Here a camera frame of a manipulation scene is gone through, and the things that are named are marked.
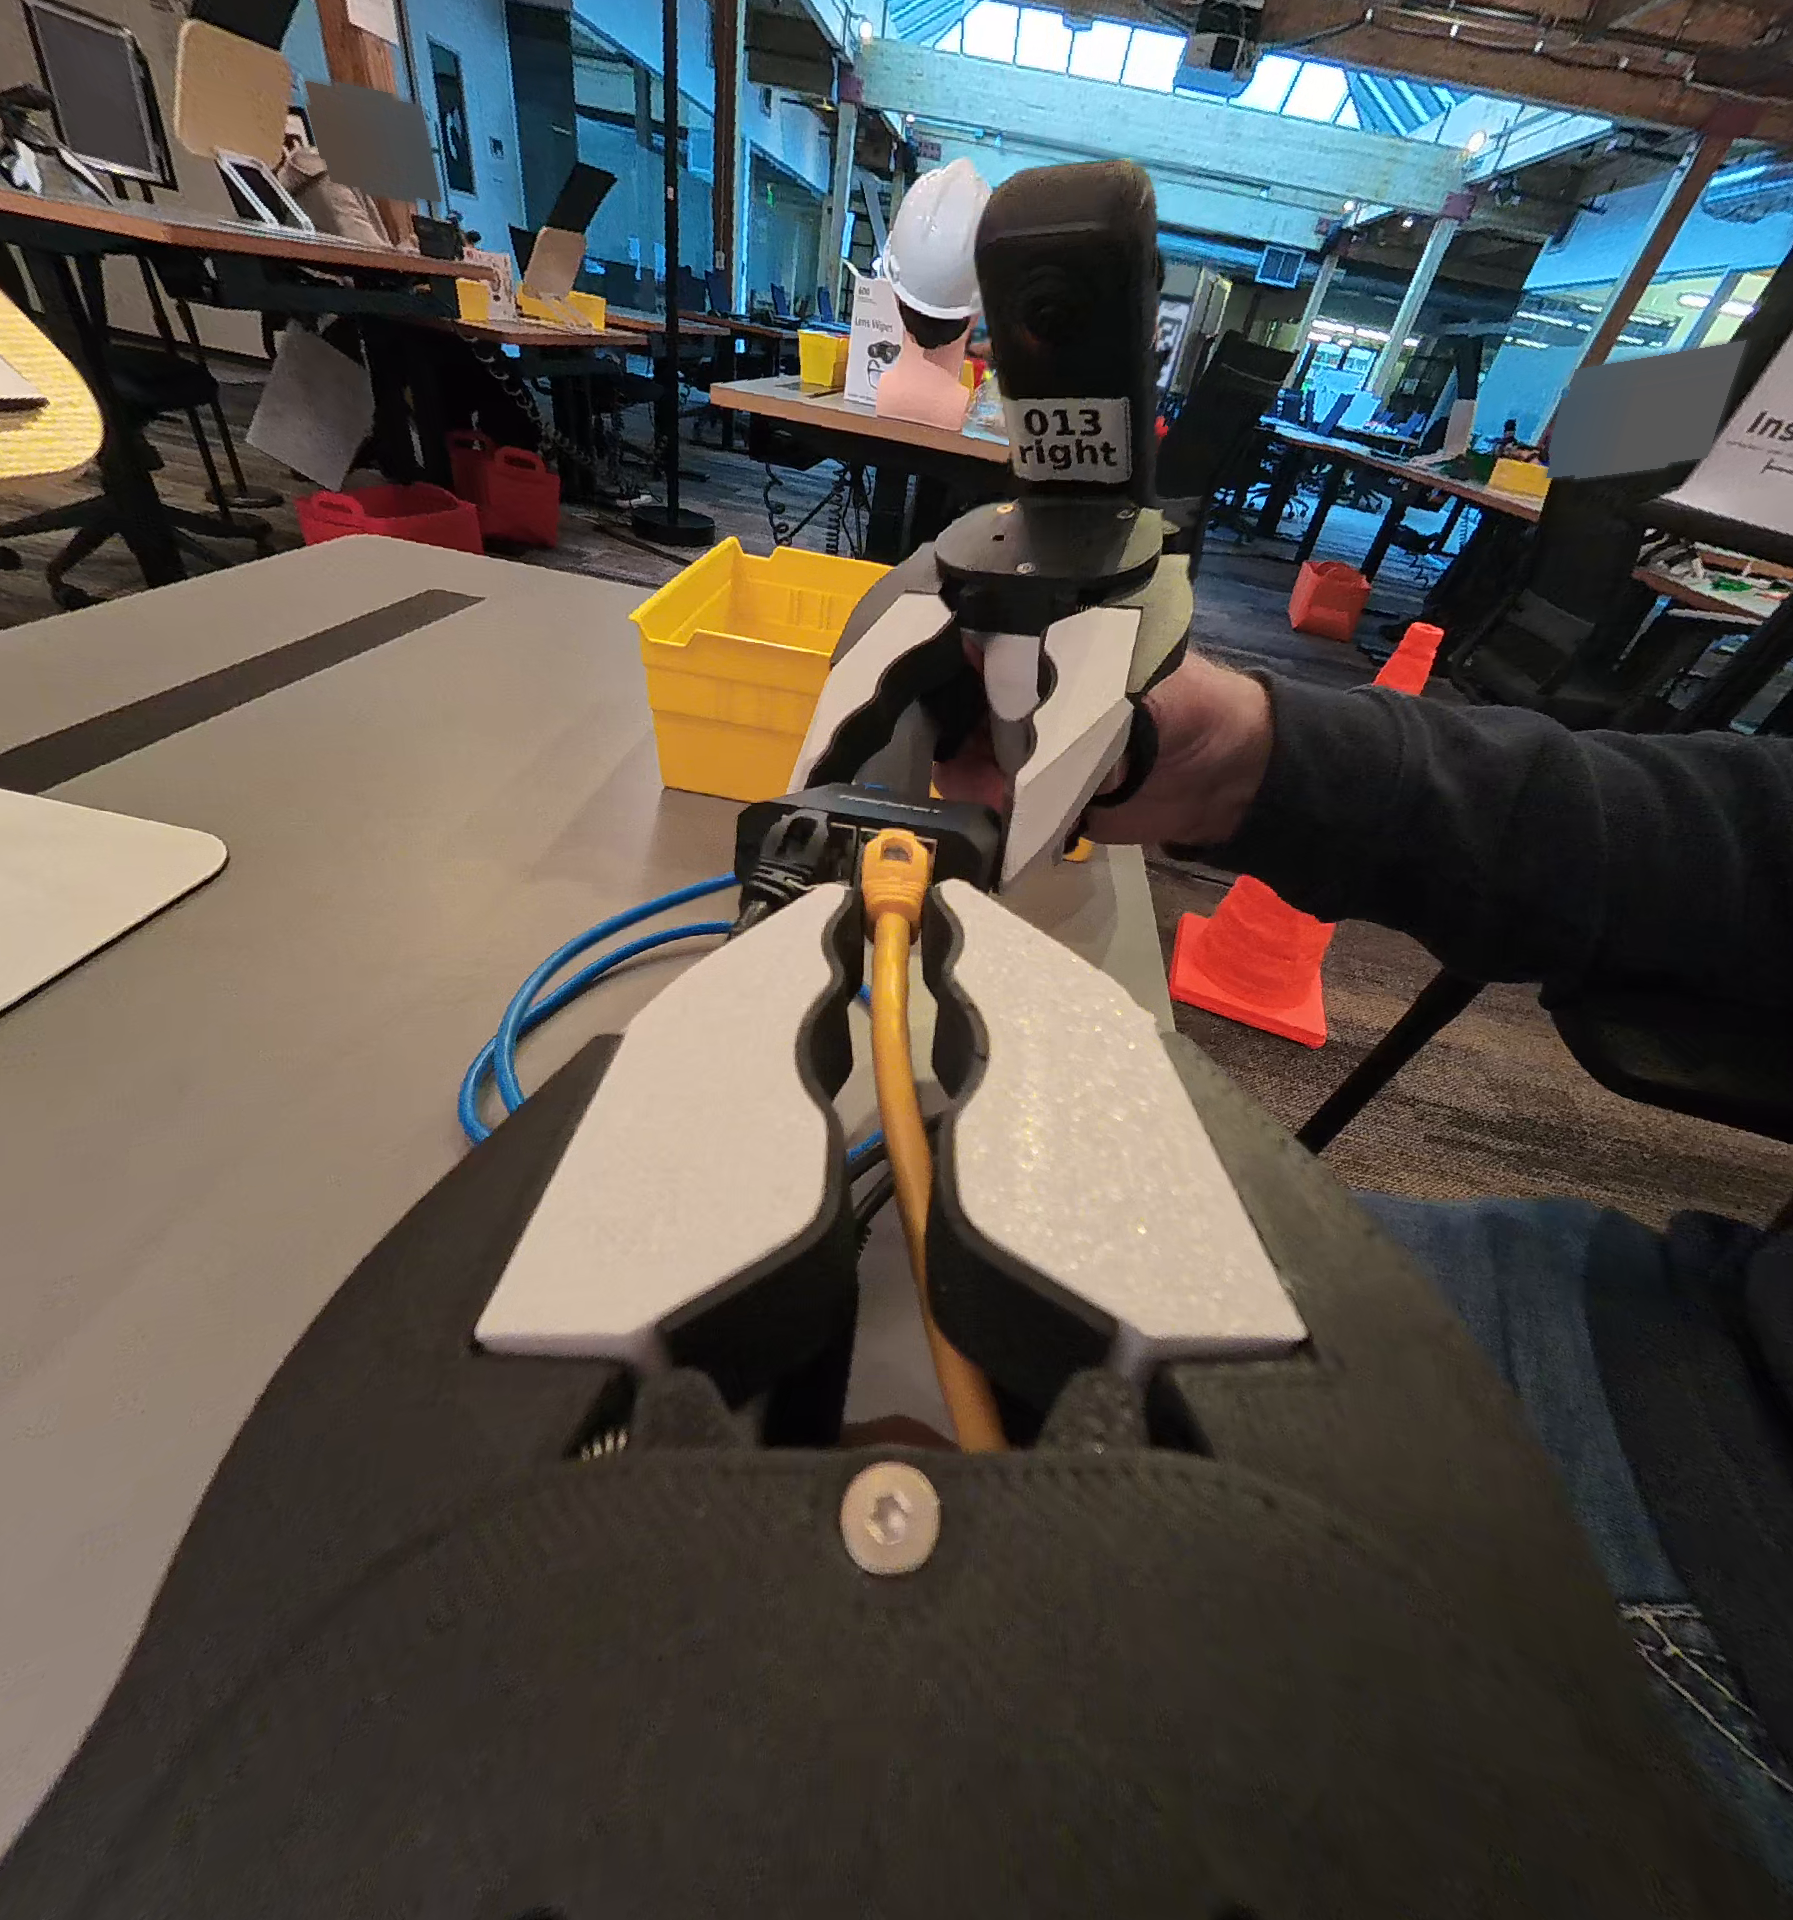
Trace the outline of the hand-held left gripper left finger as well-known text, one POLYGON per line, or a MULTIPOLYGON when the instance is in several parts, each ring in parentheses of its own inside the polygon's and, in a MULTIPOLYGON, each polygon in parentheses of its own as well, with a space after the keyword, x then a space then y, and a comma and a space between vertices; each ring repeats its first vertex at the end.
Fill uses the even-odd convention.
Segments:
POLYGON ((746 1405, 841 1334, 854 1219, 835 1099, 861 902, 814 885, 629 1023, 475 1334, 492 1354, 696 1371, 746 1405))

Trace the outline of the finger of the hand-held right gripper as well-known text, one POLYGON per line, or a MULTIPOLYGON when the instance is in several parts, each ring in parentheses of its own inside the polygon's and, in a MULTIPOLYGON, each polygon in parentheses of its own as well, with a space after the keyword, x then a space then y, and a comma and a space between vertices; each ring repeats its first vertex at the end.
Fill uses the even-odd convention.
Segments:
POLYGON ((832 661, 789 795, 853 785, 926 798, 943 740, 973 719, 974 668, 956 613, 938 588, 893 594, 832 661))
POLYGON ((1062 852, 1121 760, 1139 635, 1134 606, 1092 606, 1037 636, 982 636, 991 744, 1007 787, 1003 890, 1062 852))

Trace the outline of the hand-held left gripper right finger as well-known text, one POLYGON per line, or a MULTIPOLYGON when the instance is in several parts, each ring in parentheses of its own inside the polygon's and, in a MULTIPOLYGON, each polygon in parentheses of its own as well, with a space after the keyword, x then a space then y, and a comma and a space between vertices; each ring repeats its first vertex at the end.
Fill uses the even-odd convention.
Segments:
POLYGON ((1123 987, 971 882, 926 902, 935 1318, 1007 1401, 1077 1375, 1271 1360, 1309 1336, 1163 1035, 1123 987))

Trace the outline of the yellow plastic bin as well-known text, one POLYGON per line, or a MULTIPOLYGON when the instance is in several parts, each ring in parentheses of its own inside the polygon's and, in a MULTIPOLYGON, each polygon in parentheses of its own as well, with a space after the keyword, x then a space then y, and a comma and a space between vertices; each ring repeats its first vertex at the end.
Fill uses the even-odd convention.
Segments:
POLYGON ((664 789, 738 805, 791 795, 837 643, 887 574, 726 539, 653 592, 631 619, 664 789))

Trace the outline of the black network adapter box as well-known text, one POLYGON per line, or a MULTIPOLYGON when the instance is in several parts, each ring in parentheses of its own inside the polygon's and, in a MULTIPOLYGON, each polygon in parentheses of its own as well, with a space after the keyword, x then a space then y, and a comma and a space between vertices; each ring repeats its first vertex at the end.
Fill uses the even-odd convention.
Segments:
POLYGON ((750 803, 736 818, 732 873, 748 894, 760 878, 784 877, 804 890, 854 886, 867 846, 887 830, 905 830, 929 851, 932 882, 968 882, 982 894, 1003 886, 1004 826, 973 803, 899 798, 879 785, 822 787, 750 803))

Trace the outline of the person's right forearm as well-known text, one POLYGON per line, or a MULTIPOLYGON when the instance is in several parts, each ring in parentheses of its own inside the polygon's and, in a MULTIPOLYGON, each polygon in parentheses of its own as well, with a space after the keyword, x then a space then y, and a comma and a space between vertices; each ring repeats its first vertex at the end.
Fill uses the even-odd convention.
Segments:
POLYGON ((1266 774, 1221 867, 1550 1002, 1627 987, 1793 1019, 1792 736, 1266 691, 1266 774))

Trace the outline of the person's right hand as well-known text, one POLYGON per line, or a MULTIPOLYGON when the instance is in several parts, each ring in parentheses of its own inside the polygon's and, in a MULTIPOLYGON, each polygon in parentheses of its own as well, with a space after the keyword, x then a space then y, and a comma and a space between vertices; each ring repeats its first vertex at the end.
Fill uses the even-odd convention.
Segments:
POLYGON ((1245 826, 1264 782, 1274 715, 1264 678, 1186 657, 1145 695, 1153 757, 1142 782, 1118 769, 1085 815, 1107 846, 1221 848, 1245 826))

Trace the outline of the white hard hat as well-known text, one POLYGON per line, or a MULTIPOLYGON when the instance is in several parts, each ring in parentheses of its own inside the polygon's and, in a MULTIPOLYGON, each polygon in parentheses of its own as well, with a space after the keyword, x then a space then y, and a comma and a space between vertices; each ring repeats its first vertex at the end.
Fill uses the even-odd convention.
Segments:
POLYGON ((899 302, 932 323, 979 315, 976 233, 993 187, 959 157, 909 189, 885 245, 885 278, 899 302))

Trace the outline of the pale mannequin head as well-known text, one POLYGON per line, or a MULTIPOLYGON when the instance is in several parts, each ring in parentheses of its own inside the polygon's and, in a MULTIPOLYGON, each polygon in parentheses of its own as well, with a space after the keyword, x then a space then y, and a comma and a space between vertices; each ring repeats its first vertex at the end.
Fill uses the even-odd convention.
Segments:
POLYGON ((973 315, 935 316, 899 300, 901 344, 877 384, 882 420, 963 432, 971 393, 963 387, 973 315))

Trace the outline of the orange traffic cone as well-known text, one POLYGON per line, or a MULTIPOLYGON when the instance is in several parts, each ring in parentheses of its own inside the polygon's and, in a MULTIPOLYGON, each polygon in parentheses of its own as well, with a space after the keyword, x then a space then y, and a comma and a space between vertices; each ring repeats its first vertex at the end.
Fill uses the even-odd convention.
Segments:
POLYGON ((1406 628, 1375 685, 1303 688, 1264 678, 1274 744, 1238 834, 1218 851, 1238 870, 1222 904, 1177 930, 1169 987, 1178 1002, 1304 1047, 1327 1041, 1322 959, 1335 927, 1321 911, 1369 914, 1389 885, 1436 875, 1436 781, 1410 706, 1443 632, 1406 628))

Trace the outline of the orange plastic bin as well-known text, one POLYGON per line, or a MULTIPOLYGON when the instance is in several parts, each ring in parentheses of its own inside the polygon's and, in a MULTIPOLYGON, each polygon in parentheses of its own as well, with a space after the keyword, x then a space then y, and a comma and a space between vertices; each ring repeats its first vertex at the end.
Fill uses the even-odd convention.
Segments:
POLYGON ((1373 591, 1369 577, 1346 562, 1304 560, 1288 601, 1293 632, 1351 645, 1373 591))

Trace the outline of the black pole stand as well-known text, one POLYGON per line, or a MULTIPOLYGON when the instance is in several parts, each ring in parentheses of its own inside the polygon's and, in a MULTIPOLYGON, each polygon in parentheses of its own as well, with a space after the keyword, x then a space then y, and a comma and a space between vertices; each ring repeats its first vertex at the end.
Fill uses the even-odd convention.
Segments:
POLYGON ((653 422, 658 432, 663 493, 632 506, 632 532, 645 543, 696 552, 716 541, 715 519, 681 498, 681 119, 679 119, 679 5, 663 3, 664 85, 664 331, 653 422))

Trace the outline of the red plastic container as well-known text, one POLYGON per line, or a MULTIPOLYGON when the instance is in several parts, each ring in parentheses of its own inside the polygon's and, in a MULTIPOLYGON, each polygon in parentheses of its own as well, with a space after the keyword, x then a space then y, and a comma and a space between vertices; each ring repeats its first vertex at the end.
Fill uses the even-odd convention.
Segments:
POLYGON ((494 444, 478 430, 447 434, 451 493, 475 510, 486 551, 546 552, 559 546, 559 475, 527 449, 494 444))

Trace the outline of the person's blue jeans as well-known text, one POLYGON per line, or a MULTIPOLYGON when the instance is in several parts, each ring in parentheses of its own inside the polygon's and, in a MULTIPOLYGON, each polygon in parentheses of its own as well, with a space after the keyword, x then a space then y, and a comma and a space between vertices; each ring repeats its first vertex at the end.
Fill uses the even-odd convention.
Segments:
POLYGON ((1453 1204, 1361 1192, 1521 1401, 1563 1480, 1653 1699, 1754 1853, 1793 1899, 1793 1766, 1663 1550, 1618 1441, 1588 1334, 1595 1252, 1660 1238, 1581 1198, 1453 1204))

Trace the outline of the red plastic bin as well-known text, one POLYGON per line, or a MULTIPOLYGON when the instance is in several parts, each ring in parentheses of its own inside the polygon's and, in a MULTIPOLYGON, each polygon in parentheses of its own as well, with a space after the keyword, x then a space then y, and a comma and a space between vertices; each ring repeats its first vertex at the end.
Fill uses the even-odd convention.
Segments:
POLYGON ((307 493, 292 502, 308 546, 337 539, 389 539, 468 557, 483 557, 477 509, 428 485, 378 485, 353 493, 307 493))

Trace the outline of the white paper sheet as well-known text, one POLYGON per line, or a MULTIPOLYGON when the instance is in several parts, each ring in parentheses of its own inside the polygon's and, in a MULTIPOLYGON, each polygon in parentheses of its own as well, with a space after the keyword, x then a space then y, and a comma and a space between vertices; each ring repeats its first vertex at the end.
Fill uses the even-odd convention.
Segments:
POLYGON ((292 323, 277 342, 245 441, 319 490, 338 493, 375 420, 364 366, 319 332, 292 323))

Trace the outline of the white document stand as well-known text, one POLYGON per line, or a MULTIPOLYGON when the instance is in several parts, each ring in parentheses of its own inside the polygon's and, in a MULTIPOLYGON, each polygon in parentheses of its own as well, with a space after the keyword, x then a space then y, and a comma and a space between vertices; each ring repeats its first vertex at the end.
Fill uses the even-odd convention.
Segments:
MULTIPOLYGON (((79 475, 99 446, 84 377, 0 292, 0 489, 79 475)), ((208 886, 226 863, 205 830, 0 787, 0 1015, 208 886)))

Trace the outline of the long wooden desk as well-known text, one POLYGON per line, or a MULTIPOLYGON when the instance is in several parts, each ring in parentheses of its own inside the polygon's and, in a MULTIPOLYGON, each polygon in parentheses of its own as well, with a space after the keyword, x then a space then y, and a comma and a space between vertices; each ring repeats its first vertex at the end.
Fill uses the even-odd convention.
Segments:
POLYGON ((583 449, 544 427, 532 372, 570 384, 612 372, 603 349, 639 349, 636 335, 473 325, 458 315, 463 285, 489 270, 341 243, 313 230, 208 218, 180 206, 44 198, 0 187, 0 245, 35 260, 41 290, 57 280, 70 320, 84 325, 101 294, 65 274, 75 260, 139 258, 179 309, 213 309, 279 325, 332 325, 353 342, 370 382, 363 410, 363 467, 395 483, 451 479, 449 434, 468 427, 496 393, 504 403, 483 432, 535 446, 566 465, 583 449))

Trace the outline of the grey desktop monitor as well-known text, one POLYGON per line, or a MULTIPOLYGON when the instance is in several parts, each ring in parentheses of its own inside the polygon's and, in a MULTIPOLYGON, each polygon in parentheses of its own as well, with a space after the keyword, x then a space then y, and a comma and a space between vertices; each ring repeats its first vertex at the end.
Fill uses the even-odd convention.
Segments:
POLYGON ((174 191, 149 60, 123 25, 69 3, 22 3, 63 146, 117 181, 174 191))

